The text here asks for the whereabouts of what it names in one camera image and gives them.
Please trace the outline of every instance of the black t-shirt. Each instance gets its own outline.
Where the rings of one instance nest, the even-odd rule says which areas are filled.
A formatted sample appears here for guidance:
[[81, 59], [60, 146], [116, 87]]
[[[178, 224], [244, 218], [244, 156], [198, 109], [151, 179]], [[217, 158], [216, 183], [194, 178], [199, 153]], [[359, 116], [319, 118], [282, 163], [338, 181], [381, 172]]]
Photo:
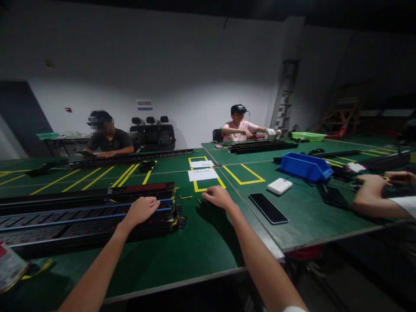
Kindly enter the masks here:
[[87, 148], [96, 150], [98, 147], [101, 148], [102, 152], [110, 152], [113, 150], [121, 150], [125, 147], [133, 146], [131, 139], [127, 132], [116, 129], [113, 139], [109, 141], [105, 135], [94, 135], [91, 136]]

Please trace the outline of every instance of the ceiling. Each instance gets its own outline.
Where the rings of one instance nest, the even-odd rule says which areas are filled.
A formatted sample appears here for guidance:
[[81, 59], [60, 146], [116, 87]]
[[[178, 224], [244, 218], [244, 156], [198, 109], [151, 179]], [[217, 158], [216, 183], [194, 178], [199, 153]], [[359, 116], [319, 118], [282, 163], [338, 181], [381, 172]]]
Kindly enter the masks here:
[[416, 34], [415, 0], [63, 0], [69, 2]]

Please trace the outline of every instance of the door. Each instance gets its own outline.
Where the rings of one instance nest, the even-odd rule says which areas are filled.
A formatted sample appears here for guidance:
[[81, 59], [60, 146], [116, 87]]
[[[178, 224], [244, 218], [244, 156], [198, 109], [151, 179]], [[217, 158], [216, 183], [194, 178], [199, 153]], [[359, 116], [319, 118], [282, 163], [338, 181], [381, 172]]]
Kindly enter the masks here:
[[36, 133], [53, 132], [26, 81], [0, 81], [0, 115], [29, 157], [49, 157]]

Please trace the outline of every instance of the pink t-shirt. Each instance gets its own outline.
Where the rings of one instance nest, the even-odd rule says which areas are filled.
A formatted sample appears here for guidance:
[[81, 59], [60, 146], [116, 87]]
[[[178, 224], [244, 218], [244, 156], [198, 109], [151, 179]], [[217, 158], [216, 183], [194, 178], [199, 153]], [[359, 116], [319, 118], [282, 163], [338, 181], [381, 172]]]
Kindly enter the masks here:
[[[240, 130], [246, 130], [248, 129], [252, 134], [256, 131], [256, 129], [259, 126], [256, 126], [255, 124], [248, 122], [246, 120], [243, 120], [240, 122], [240, 125], [237, 127], [232, 121], [227, 122], [223, 128], [232, 128], [232, 129], [240, 129]], [[224, 142], [233, 142], [233, 141], [247, 141], [247, 136], [245, 134], [241, 133], [230, 133], [224, 135]]]

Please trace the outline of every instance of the table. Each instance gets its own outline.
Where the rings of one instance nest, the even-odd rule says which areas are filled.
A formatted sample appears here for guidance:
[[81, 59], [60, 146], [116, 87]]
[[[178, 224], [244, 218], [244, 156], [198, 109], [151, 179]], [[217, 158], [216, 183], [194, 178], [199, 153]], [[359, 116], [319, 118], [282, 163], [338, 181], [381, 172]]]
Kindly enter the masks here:
[[[124, 185], [175, 181], [180, 187], [177, 197], [193, 196], [182, 200], [184, 215], [188, 217], [186, 229], [163, 237], [127, 243], [115, 269], [107, 291], [105, 303], [133, 298], [183, 285], [197, 283], [229, 274], [245, 271], [237, 236], [225, 211], [204, 210], [197, 198], [202, 199], [202, 190], [219, 184], [220, 181], [199, 181], [198, 192], [189, 182], [187, 170], [190, 160], [209, 159], [203, 149], [195, 149], [191, 155], [160, 158], [151, 172], [138, 171]], [[101, 168], [80, 181], [96, 169], [53, 170], [49, 174], [30, 178], [25, 170], [60, 158], [19, 159], [0, 162], [0, 198], [10, 196], [79, 191], [82, 189], [107, 188], [128, 170], [130, 166]], [[226, 179], [222, 183], [232, 199], [240, 206], [244, 216], [276, 258], [282, 257], [279, 248], [266, 232], [240, 195]], [[57, 309], [71, 289], [94, 261], [101, 248], [76, 251], [53, 256], [56, 265], [48, 272], [21, 281], [0, 297], [0, 305], [13, 311], [28, 311], [34, 306], [39, 311]], [[32, 263], [43, 266], [49, 257], [33, 259]]]
[[[326, 153], [362, 151], [360, 155], [334, 158], [332, 163], [338, 165], [348, 163], [350, 160], [360, 161], [383, 156], [394, 153], [394, 150], [336, 140], [300, 143], [296, 149], [240, 155], [228, 153], [227, 148], [217, 149], [214, 143], [203, 143], [202, 146], [216, 165], [221, 164], [220, 172], [224, 179], [242, 194], [243, 201], [283, 252], [327, 243], [395, 224], [394, 221], [365, 218], [351, 211], [329, 206], [322, 201], [316, 187], [310, 187], [303, 181], [278, 171], [279, 166], [273, 163], [273, 157], [289, 152], [308, 154], [309, 151], [317, 148], [323, 148]], [[293, 183], [292, 188], [280, 197], [266, 190], [267, 185], [278, 178], [288, 179]], [[352, 192], [352, 187], [337, 181], [331, 181], [330, 186], [338, 188], [348, 202], [353, 201], [355, 194]], [[258, 192], [263, 193], [289, 219], [287, 224], [271, 225], [267, 221], [248, 199], [249, 194]]]
[[53, 150], [63, 147], [65, 150], [66, 155], [70, 156], [70, 153], [66, 149], [66, 145], [73, 145], [73, 144], [87, 144], [90, 140], [90, 135], [87, 136], [64, 136], [64, 137], [56, 137], [51, 139], [41, 139], [45, 142], [46, 147], [49, 149], [52, 157], [55, 156]]

